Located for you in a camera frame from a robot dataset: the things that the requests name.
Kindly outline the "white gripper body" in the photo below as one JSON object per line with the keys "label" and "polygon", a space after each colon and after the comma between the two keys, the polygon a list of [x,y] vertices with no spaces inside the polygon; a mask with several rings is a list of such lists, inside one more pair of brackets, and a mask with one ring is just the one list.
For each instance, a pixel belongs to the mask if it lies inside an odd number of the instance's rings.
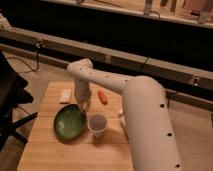
{"label": "white gripper body", "polygon": [[82,110],[88,110],[91,105],[91,90],[87,81],[74,80],[74,96]]}

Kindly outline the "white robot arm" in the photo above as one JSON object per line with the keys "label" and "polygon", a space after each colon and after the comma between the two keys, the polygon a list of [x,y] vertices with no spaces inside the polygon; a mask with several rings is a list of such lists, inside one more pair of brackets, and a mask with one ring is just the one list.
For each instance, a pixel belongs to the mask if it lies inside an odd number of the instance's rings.
{"label": "white robot arm", "polygon": [[75,99],[87,102],[95,83],[122,96],[134,171],[183,171],[164,88],[148,76],[96,70],[89,59],[70,63]]}

